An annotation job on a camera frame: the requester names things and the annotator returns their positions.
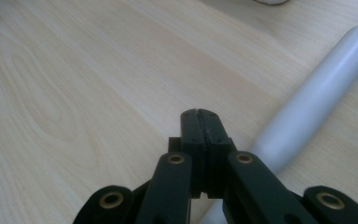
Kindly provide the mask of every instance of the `black object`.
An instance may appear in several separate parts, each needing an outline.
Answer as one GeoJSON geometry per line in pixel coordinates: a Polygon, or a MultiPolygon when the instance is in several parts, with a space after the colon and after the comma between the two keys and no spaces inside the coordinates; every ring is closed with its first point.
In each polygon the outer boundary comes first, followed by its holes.
{"type": "Polygon", "coordinates": [[[98,190],[74,224],[185,224],[202,192],[224,200],[228,223],[358,223],[358,204],[339,191],[314,187],[301,198],[286,189],[256,155],[237,151],[215,113],[188,110],[181,126],[150,181],[98,190]]]}

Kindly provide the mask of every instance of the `wooden table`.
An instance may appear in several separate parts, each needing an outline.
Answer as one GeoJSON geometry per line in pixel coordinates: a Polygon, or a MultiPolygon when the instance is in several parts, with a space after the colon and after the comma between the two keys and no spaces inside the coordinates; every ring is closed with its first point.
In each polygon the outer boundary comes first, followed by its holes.
{"type": "MultiPolygon", "coordinates": [[[[245,150],[355,25],[356,0],[0,0],[0,223],[71,223],[97,189],[137,188],[191,108],[245,150]]],[[[358,202],[358,80],[279,178],[358,202]]]]}

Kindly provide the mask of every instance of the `wooden surface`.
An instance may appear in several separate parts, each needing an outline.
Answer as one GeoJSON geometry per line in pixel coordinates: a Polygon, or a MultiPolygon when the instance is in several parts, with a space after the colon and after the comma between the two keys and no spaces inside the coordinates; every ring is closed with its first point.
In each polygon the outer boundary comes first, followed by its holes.
{"type": "MultiPolygon", "coordinates": [[[[357,24],[356,0],[0,0],[0,223],[71,223],[97,189],[135,189],[190,108],[246,149],[357,24]]],[[[358,202],[358,79],[279,178],[358,202]]]]}

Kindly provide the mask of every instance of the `black mechanical arm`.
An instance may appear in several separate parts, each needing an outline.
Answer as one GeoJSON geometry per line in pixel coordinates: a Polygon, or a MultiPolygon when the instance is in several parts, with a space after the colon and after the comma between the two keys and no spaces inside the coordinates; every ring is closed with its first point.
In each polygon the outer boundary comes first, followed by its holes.
{"type": "Polygon", "coordinates": [[[185,224],[202,192],[224,200],[228,223],[358,223],[358,203],[335,189],[288,190],[256,155],[235,148],[215,113],[188,110],[181,127],[151,180],[134,191],[98,190],[74,224],[185,224]]]}

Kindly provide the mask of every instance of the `brass ring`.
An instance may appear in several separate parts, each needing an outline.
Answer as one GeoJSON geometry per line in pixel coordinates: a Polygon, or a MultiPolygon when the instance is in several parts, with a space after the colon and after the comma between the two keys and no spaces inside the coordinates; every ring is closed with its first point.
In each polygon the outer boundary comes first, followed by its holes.
{"type": "Polygon", "coordinates": [[[183,157],[181,155],[171,155],[168,158],[168,161],[173,164],[179,164],[179,163],[182,163],[185,161],[185,157],[183,157]]]}
{"type": "Polygon", "coordinates": [[[124,196],[119,191],[105,193],[100,199],[100,206],[104,209],[116,208],[124,201],[124,196]]]}
{"type": "Polygon", "coordinates": [[[236,158],[237,158],[237,161],[245,163],[245,164],[251,163],[253,161],[253,157],[248,156],[246,154],[238,154],[236,158]]]}
{"type": "Polygon", "coordinates": [[[318,201],[326,207],[335,210],[341,210],[345,207],[345,203],[342,202],[336,195],[327,192],[319,192],[316,194],[318,201]]]}

